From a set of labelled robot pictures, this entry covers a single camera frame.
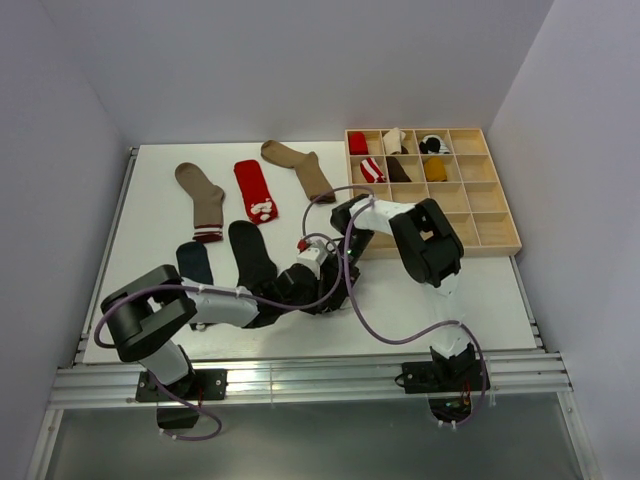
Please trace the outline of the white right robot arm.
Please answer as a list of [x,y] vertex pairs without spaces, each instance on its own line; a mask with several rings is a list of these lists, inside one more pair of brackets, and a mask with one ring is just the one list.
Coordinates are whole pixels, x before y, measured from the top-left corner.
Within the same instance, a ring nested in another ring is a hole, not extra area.
[[376,233],[393,237],[405,271],[424,292],[444,298],[454,292],[464,247],[438,203],[432,199],[417,204],[398,203],[361,194],[335,207],[330,223],[343,236],[336,248],[340,289],[367,333],[387,345],[404,345],[433,334],[429,381],[452,390],[477,368],[479,378],[488,383],[483,351],[464,323],[440,320],[403,339],[385,338],[369,325],[353,294],[356,264]]

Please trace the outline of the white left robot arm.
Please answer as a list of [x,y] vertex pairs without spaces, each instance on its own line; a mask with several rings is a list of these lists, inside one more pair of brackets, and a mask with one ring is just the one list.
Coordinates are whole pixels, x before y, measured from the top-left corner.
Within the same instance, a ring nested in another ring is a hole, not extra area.
[[234,288],[197,282],[194,275],[179,275],[175,267],[161,265],[102,301],[102,324],[112,342],[94,341],[114,349],[124,363],[139,363],[155,384],[172,399],[189,399],[207,388],[183,347],[173,340],[189,323],[227,324],[242,329],[273,325],[296,310],[316,314],[325,309],[327,293],[322,276],[296,263],[282,273],[251,265],[239,272]]

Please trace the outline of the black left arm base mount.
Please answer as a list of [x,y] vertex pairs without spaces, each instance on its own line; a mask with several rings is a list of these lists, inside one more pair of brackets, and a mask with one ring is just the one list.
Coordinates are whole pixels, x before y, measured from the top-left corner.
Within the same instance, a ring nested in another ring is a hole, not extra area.
[[[177,397],[201,408],[205,401],[223,400],[226,387],[226,369],[191,370],[184,378],[170,385],[163,385],[149,371],[145,371],[139,376],[135,401],[159,404],[175,401]],[[193,428],[200,414],[183,402],[180,408],[157,407],[157,425],[165,430],[186,431]]]

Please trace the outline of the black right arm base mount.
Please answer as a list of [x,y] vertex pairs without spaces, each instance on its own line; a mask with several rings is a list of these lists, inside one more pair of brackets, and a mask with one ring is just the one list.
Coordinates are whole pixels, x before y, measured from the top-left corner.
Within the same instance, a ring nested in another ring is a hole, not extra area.
[[424,394],[439,428],[456,430],[484,403],[491,388],[484,357],[468,342],[456,355],[431,348],[431,359],[405,362],[394,383],[407,395]]

